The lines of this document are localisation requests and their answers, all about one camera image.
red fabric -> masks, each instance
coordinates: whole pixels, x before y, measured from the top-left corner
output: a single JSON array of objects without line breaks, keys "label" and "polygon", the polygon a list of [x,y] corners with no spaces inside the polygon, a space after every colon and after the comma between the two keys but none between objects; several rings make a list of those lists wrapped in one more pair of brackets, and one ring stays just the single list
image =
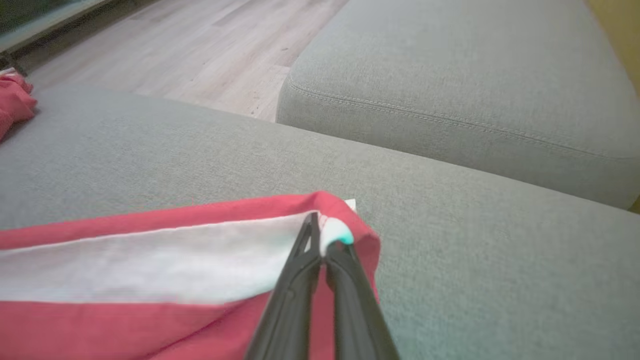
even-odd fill
[{"label": "red fabric", "polygon": [[32,109],[38,103],[29,94],[33,85],[17,73],[0,76],[0,139],[14,122],[35,116]]},{"label": "red fabric", "polygon": [[[0,231],[0,250],[106,234],[318,210],[342,220],[374,292],[380,240],[341,199],[325,192],[284,195]],[[220,306],[0,302],[0,359],[242,359],[268,293]],[[319,281],[310,358],[333,358],[333,293]]]}]

sofa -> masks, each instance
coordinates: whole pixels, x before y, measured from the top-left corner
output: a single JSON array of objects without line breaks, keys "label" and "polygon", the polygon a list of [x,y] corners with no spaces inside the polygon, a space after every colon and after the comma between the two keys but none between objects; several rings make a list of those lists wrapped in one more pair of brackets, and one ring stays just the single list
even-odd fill
[{"label": "sofa", "polygon": [[423,156],[83,86],[0,143],[0,229],[326,190],[379,234],[403,359],[637,359],[640,216]]},{"label": "sofa", "polygon": [[[586,9],[368,3],[351,0],[296,62],[282,124],[86,86],[36,90],[38,115],[0,143],[0,229],[326,190],[356,199],[381,238],[376,282],[403,359],[639,358],[640,216],[621,209],[639,193],[637,103]],[[573,45],[534,31],[551,10]],[[449,38],[417,49],[425,14],[436,24],[425,34]],[[509,33],[482,32],[492,15]],[[474,41],[449,49],[463,40],[454,28]]]},{"label": "sofa", "polygon": [[640,102],[582,0],[350,0],[276,121],[628,209]]}]

light wood plank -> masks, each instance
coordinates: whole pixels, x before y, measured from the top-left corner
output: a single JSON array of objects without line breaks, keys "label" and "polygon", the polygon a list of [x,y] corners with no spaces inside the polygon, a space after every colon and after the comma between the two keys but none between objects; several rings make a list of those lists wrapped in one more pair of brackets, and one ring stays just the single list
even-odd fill
[{"label": "light wood plank", "polygon": [[[40,88],[83,83],[275,121],[289,67],[346,1],[147,0],[138,11],[121,4],[23,63]],[[91,24],[109,25],[70,40]]]}]

white stripe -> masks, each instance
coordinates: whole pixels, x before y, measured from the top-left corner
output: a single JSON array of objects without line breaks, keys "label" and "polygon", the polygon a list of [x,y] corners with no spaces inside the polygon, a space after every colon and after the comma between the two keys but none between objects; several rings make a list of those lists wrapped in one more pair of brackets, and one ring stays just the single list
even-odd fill
[{"label": "white stripe", "polygon": [[307,214],[0,250],[0,300],[247,299],[273,289]]}]

crumpled red cloth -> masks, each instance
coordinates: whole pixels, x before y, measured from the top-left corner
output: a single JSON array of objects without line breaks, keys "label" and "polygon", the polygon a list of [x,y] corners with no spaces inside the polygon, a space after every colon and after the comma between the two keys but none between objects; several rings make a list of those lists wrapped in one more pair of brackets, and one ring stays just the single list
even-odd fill
[{"label": "crumpled red cloth", "polygon": [[35,116],[38,101],[30,96],[33,85],[20,74],[10,72],[0,76],[0,140],[14,122]]}]

